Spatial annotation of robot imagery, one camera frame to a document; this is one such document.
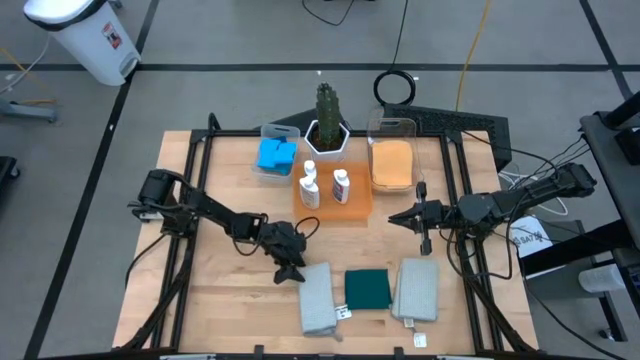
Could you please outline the white printed paper sheet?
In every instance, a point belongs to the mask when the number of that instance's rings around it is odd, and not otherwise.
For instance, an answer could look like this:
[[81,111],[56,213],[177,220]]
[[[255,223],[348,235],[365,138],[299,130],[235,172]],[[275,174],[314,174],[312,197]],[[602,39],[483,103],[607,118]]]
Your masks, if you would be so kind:
[[536,217],[522,217],[512,223],[509,230],[511,240],[518,247],[520,258],[553,245],[541,222]]

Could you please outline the orange cloth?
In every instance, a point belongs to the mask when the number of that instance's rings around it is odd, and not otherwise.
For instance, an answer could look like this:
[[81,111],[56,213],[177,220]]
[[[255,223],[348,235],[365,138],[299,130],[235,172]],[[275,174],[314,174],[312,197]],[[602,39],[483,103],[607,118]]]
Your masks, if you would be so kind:
[[371,176],[381,190],[401,190],[413,182],[413,150],[404,140],[387,140],[371,146]]

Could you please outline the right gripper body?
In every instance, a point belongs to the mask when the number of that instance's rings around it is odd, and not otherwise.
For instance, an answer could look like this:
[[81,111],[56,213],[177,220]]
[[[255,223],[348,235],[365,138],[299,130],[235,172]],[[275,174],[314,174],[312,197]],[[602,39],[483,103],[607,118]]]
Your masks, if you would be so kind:
[[429,231],[431,229],[444,228],[459,230],[462,225],[454,207],[443,205],[440,200],[427,200],[426,195],[426,183],[418,182],[417,224],[419,233],[422,236],[420,245],[422,255],[430,255],[432,253],[432,242],[429,237]]

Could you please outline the tall clear plastic bin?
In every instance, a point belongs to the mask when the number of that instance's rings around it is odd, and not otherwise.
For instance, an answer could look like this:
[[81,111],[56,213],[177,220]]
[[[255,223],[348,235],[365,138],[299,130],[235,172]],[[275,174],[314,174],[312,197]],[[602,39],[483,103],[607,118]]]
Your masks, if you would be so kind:
[[[424,179],[424,175],[421,171],[420,158],[418,154],[418,146],[416,141],[417,125],[411,119],[406,118],[379,118],[372,119],[368,123],[367,127],[367,142],[368,142],[368,160],[370,179],[372,187],[375,191],[380,193],[401,193],[410,191],[415,188],[417,183]],[[411,144],[413,150],[413,182],[410,187],[401,190],[381,190],[378,189],[372,182],[372,155],[371,146],[374,143],[387,141],[387,140],[404,140]]]

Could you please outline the black aluminium table frame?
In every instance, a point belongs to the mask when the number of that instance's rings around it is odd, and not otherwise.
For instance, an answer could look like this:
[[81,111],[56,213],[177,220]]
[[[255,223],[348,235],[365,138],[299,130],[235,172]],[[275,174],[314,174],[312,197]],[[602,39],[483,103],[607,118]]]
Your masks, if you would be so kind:
[[[183,172],[191,145],[192,131],[164,134],[157,167]],[[297,222],[293,195],[298,189],[265,183],[252,172],[260,142],[259,130],[216,131],[211,140],[210,163],[205,191],[234,211],[265,212],[271,221]],[[463,149],[474,192],[497,190],[491,147],[467,134]],[[449,201],[442,164],[440,138],[418,138],[422,171],[429,198]],[[318,231],[309,239],[307,263],[329,262],[334,285],[334,301],[344,302],[344,272],[348,269],[388,268],[394,287],[403,258],[420,255],[420,237],[407,229],[387,223],[387,217],[409,208],[414,190],[401,194],[373,195],[368,221],[339,222],[321,219]],[[264,347],[265,358],[272,354],[392,355],[402,347],[403,355],[475,355],[472,327],[464,283],[446,257],[446,242],[431,232],[431,256],[440,267],[439,317],[433,323],[418,323],[426,333],[427,347],[415,348],[411,331],[388,311],[356,311],[352,318],[338,322],[343,341],[334,338],[306,338],[302,335],[297,283],[273,283],[277,267],[262,251],[251,257],[239,255],[224,231],[209,221],[199,224],[192,275],[182,318],[181,340],[177,348],[187,353],[214,353],[216,360],[230,353],[252,353]],[[122,347],[141,328],[158,303],[170,240],[165,238],[142,258],[132,271],[118,321],[114,346]],[[531,347],[539,348],[522,278],[513,255],[514,277],[492,278],[496,305],[519,335]]]

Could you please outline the black workbench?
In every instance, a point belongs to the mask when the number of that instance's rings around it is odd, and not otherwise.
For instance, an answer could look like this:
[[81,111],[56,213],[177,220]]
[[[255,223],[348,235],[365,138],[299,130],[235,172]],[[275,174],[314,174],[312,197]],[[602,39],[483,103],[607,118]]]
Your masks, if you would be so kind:
[[535,274],[610,251],[640,317],[640,91],[580,123],[620,218],[526,256],[524,269]]

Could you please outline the orange translucent plastic bin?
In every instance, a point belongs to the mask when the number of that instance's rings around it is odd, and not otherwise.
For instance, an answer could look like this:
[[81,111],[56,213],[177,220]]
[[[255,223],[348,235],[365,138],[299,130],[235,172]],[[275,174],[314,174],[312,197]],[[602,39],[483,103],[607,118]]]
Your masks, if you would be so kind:
[[[326,221],[365,221],[373,209],[372,190],[368,164],[365,162],[320,162],[316,164],[319,186],[319,208],[306,207],[300,196],[299,179],[304,175],[303,164],[292,170],[293,217],[296,220],[315,216]],[[332,193],[333,172],[344,169],[350,180],[345,204],[338,203]]]

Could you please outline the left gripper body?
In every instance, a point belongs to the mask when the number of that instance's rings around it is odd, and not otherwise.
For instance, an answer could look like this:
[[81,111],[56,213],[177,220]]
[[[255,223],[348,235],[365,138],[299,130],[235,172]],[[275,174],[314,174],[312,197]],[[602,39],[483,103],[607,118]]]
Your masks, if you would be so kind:
[[265,254],[272,256],[278,265],[306,265],[302,256],[306,250],[306,238],[290,222],[263,224],[259,231],[259,242]]

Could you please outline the dark green cloth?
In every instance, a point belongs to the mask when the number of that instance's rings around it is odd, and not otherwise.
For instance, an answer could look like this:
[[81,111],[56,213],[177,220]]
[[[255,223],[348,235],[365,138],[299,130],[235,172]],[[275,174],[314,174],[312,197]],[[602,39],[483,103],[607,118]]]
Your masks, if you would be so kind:
[[345,272],[345,302],[350,310],[385,310],[391,305],[387,269]]

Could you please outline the grey roll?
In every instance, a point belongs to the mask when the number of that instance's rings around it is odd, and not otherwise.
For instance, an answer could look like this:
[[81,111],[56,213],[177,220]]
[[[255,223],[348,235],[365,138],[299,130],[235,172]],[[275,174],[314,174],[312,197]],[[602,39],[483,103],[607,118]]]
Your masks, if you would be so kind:
[[578,281],[589,293],[610,292],[625,288],[624,280],[615,264],[584,270],[579,273]]

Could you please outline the small clear plastic bin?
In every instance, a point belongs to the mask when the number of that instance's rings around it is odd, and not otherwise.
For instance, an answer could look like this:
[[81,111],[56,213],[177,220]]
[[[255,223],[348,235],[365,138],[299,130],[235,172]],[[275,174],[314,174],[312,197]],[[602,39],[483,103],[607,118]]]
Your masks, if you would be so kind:
[[[261,136],[261,140],[265,138],[272,139],[275,137],[284,136],[286,137],[287,142],[293,142],[297,144],[297,153],[298,153],[298,142],[300,138],[300,130],[297,127],[277,125],[277,124],[266,124],[260,127],[260,136]],[[280,184],[280,185],[289,185],[292,179],[292,170],[288,176],[281,176],[279,174],[276,174],[273,171],[273,169],[267,170],[257,166],[257,160],[259,157],[259,146],[258,146],[254,164],[252,166],[253,173],[261,181]]]

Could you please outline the black perforated panel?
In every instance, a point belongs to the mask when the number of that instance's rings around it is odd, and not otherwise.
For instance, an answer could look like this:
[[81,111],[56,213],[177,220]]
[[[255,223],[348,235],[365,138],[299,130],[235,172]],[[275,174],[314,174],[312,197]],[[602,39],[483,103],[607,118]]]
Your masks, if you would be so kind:
[[389,104],[384,106],[384,117],[411,119],[416,123],[419,134],[445,130],[485,131],[492,144],[496,170],[503,170],[512,160],[509,151],[509,123],[506,117]]

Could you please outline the grey stand foot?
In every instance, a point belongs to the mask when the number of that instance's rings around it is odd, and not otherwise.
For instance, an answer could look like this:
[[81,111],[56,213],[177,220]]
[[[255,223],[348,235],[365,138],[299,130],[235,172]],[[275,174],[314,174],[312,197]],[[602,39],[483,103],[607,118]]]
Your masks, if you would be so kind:
[[57,121],[57,113],[55,110],[31,105],[20,105],[3,98],[0,98],[0,115],[46,120],[49,123]]

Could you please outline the grey knitted cloth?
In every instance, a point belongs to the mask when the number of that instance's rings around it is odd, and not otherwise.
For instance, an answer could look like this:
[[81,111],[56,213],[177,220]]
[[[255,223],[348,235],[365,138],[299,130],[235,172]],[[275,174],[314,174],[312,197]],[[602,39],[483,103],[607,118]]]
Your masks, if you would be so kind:
[[439,267],[435,261],[419,258],[402,260],[397,273],[392,316],[413,328],[416,322],[438,318]]
[[301,269],[305,281],[299,289],[301,328],[305,337],[336,335],[337,317],[330,265],[320,263]]

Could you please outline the green column cactus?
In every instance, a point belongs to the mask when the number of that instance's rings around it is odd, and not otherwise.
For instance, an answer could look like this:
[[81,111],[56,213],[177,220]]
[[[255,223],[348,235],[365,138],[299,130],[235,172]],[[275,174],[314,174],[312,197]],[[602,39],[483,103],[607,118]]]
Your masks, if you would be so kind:
[[339,99],[336,91],[326,82],[317,88],[316,112],[318,120],[317,143],[322,150],[332,150],[340,140]]

